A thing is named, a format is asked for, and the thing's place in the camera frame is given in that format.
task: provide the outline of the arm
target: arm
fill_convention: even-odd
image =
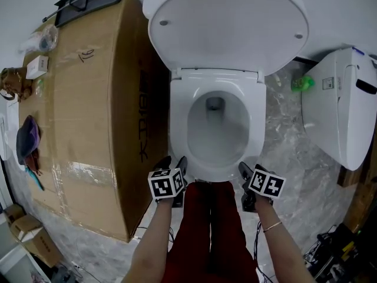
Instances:
[[[169,242],[173,198],[163,199],[137,245],[131,268],[123,283],[160,283],[163,279]]]
[[[255,208],[263,229],[280,221],[272,205],[267,199],[256,195]],[[264,233],[269,246],[276,278],[280,283],[313,283],[306,269],[300,249],[292,239],[284,225],[280,224]]]

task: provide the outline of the person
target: person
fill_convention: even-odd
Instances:
[[[256,196],[255,207],[279,283],[314,282],[273,206],[266,198]],[[188,185],[183,219],[168,253],[172,204],[172,198],[158,203],[123,282],[259,282],[257,261],[246,248],[230,182]]]

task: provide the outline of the white toilet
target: white toilet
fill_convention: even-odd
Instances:
[[[266,119],[264,77],[309,35],[300,0],[144,0],[149,37],[172,72],[170,142],[187,173],[220,182],[257,158]]]

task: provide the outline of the person's left arm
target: person's left arm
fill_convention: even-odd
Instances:
[[[123,283],[160,283],[163,279],[172,205],[173,198],[158,203],[152,221],[135,249]]]

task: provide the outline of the toilet lid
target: toilet lid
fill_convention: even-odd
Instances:
[[[170,70],[269,75],[297,56],[309,27],[292,0],[167,0],[150,19],[149,34]]]

